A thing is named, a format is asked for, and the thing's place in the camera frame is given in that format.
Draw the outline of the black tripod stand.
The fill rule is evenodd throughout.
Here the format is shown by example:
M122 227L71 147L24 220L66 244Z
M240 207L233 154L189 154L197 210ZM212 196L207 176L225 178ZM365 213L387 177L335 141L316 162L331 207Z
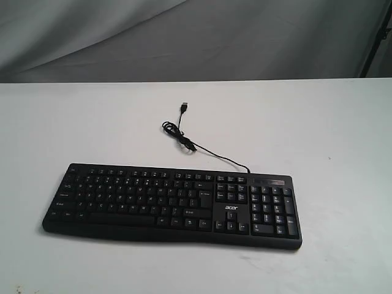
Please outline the black tripod stand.
M387 3L388 6L385 9L385 12L383 13L382 22L379 24L377 28L377 33L374 37L374 41L372 43L371 49L369 50L369 53L366 57L366 60L359 74L360 78L365 78L367 76L369 69L371 68L372 62L375 58L375 55L380 47L381 42L388 37L388 34L391 31L391 28L388 27L388 23L391 20L391 1L388 1Z

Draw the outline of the grey backdrop cloth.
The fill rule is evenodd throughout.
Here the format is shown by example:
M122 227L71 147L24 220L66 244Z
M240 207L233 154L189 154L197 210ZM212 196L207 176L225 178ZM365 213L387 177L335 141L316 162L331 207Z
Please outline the grey backdrop cloth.
M3 83L391 76L390 1L2 1Z

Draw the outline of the black acer keyboard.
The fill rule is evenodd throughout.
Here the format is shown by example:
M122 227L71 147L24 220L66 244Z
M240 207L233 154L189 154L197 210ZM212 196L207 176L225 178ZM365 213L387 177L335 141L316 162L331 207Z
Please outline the black acer keyboard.
M291 177L211 170L72 163L42 226L142 242L288 250L303 242Z

